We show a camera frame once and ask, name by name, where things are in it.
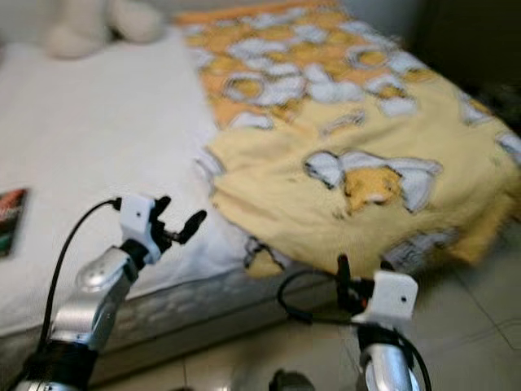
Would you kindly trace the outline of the yellow egg print blanket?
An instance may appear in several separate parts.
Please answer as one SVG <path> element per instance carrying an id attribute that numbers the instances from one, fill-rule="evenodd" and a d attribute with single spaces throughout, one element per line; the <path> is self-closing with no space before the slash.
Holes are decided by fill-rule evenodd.
<path id="1" fill-rule="evenodd" d="M 174 21 L 217 127 L 198 163 L 250 275 L 475 264 L 521 213 L 521 135 L 338 0 Z"/>

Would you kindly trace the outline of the white bed mattress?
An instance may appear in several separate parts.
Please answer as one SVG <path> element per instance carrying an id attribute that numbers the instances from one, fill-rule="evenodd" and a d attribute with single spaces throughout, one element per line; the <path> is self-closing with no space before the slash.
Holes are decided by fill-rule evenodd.
<path id="1" fill-rule="evenodd" d="M 14 245 L 0 258 L 0 379 L 14 381 L 36 349 L 60 247 L 99 201 L 126 193 L 170 196 L 179 227 L 199 209 L 204 226 L 148 266 L 116 313 L 90 383 L 105 387 L 177 362 L 176 386 L 260 391 L 279 367 L 320 390 L 349 391 L 357 375 L 342 336 L 289 325 L 279 279 L 243 271 L 246 239 L 209 204 L 195 157 L 215 134 L 182 35 L 53 59 L 26 42 L 1 66 L 4 191 L 27 191 Z"/>

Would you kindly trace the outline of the dark red green book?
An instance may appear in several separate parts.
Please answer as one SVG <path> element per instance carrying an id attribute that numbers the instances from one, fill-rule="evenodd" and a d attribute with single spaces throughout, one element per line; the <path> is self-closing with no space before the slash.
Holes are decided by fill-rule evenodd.
<path id="1" fill-rule="evenodd" d="M 15 248 L 16 236 L 29 194 L 27 187 L 1 194 L 0 198 L 0 257 L 8 257 Z"/>

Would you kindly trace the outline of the cream plush toy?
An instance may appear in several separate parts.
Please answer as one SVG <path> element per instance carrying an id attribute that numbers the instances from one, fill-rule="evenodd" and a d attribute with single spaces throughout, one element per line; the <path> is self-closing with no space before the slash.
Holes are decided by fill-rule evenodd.
<path id="1" fill-rule="evenodd" d="M 81 59 L 117 38 L 149 44 L 166 33 L 167 21 L 147 0 L 60 0 L 42 45 L 57 59 Z"/>

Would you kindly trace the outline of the dark robot right foot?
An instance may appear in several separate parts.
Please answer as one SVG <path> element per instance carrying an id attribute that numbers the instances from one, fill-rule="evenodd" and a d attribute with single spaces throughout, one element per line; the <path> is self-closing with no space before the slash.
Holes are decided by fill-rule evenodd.
<path id="1" fill-rule="evenodd" d="M 268 384 L 268 391 L 316 391 L 315 384 L 295 370 L 277 370 Z"/>

